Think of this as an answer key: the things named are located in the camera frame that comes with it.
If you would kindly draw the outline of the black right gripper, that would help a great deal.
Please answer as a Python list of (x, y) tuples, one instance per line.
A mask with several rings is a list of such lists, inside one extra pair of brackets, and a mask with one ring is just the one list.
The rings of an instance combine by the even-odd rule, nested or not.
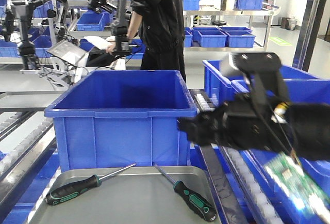
[(236, 150), (298, 153), (298, 138), (286, 116), (291, 106), (271, 100), (257, 113), (250, 100), (237, 98), (195, 117), (180, 117), (177, 127), (201, 147), (214, 143)]

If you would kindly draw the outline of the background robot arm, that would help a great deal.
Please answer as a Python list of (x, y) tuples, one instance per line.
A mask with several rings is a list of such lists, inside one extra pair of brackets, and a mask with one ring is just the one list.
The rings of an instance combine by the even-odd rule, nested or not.
[[(183, 1), (130, 0), (130, 6), (127, 20), (126, 0), (120, 1), (112, 26), (114, 39), (106, 52), (112, 57), (127, 55), (130, 42), (139, 36), (145, 45), (141, 70), (175, 70), (185, 78)], [(177, 128), (199, 146), (217, 143), (237, 150), (298, 154), (296, 107), (289, 101), (279, 59), (266, 53), (235, 53), (233, 60), (254, 80), (250, 93), (194, 117), (179, 117)]]

